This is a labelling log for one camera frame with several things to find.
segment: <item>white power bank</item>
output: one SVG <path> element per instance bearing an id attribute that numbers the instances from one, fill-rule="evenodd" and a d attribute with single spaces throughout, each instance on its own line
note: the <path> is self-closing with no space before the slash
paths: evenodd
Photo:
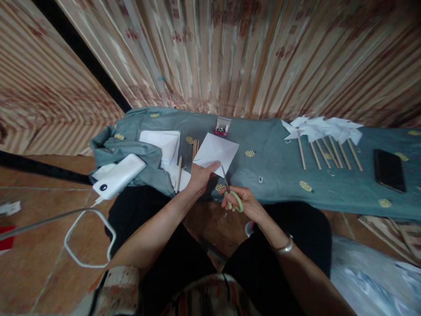
<path id="1" fill-rule="evenodd" d="M 104 199 L 111 200 L 146 167 L 146 163 L 135 154 L 129 154 L 111 171 L 96 182 L 92 188 Z"/>

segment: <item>green scissor handle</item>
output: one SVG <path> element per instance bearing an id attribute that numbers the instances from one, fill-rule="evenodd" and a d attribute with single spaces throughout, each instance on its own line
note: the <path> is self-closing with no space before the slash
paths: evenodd
<path id="1" fill-rule="evenodd" d="M 235 196 L 235 198 L 237 199 L 237 201 L 238 201 L 238 204 L 240 205 L 240 208 L 238 208 L 238 206 L 236 206 L 235 208 L 237 209 L 237 212 L 238 213 L 242 213 L 243 211 L 244 211 L 244 207 L 243 207 L 243 203 L 241 202 L 241 199 L 240 199 L 240 197 L 238 196 L 238 194 L 237 193 L 235 193 L 233 190 L 231 190 L 230 192 L 229 192 L 231 195 L 233 195 L 233 196 Z M 229 209 L 230 210 L 232 210 L 232 204 L 230 203 L 230 202 L 228 202 L 228 207 L 229 207 Z"/>

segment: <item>black phone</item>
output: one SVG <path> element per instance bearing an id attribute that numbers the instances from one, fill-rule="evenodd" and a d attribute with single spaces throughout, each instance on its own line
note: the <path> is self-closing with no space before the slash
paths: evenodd
<path id="1" fill-rule="evenodd" d="M 374 149 L 374 169 L 379 184 L 401 193 L 407 191 L 400 157 L 381 149 Z"/>

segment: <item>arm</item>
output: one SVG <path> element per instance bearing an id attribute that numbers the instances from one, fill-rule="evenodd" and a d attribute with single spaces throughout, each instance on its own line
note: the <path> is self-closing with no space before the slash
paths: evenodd
<path id="1" fill-rule="evenodd" d="M 289 237 L 266 213 L 250 189 L 240 187 L 230 187 L 230 189 L 240 196 L 244 213 L 259 225 L 272 248 L 285 247 Z M 222 201 L 222 207 L 225 209 L 228 209 L 228 201 L 238 206 L 237 199 L 227 194 Z M 294 296 L 306 315 L 356 315 L 328 277 L 297 245 L 293 245 L 291 251 L 276 256 Z"/>
<path id="2" fill-rule="evenodd" d="M 216 162 L 205 169 L 193 165 L 192 177 L 187 187 L 133 233 L 117 251 L 107 269 L 116 266 L 136 266 L 140 270 L 142 280 L 177 226 L 204 193 L 211 173 L 219 165 L 220 163 Z"/>

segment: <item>black pants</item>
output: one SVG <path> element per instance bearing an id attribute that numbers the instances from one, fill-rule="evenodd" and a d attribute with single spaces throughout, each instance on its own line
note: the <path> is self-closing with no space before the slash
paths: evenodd
<path id="1" fill-rule="evenodd" d="M 127 187 L 109 214 L 109 222 L 117 233 L 111 254 L 114 255 L 131 234 L 169 200 L 151 187 Z M 329 277 L 332 233 L 325 215 L 303 202 L 278 203 L 264 208 Z M 140 285 L 146 315 L 159 314 L 183 287 L 212 273 L 216 270 L 207 254 L 180 224 Z M 257 225 L 250 238 L 229 258 L 223 273 L 237 280 L 263 315 L 303 314 Z"/>

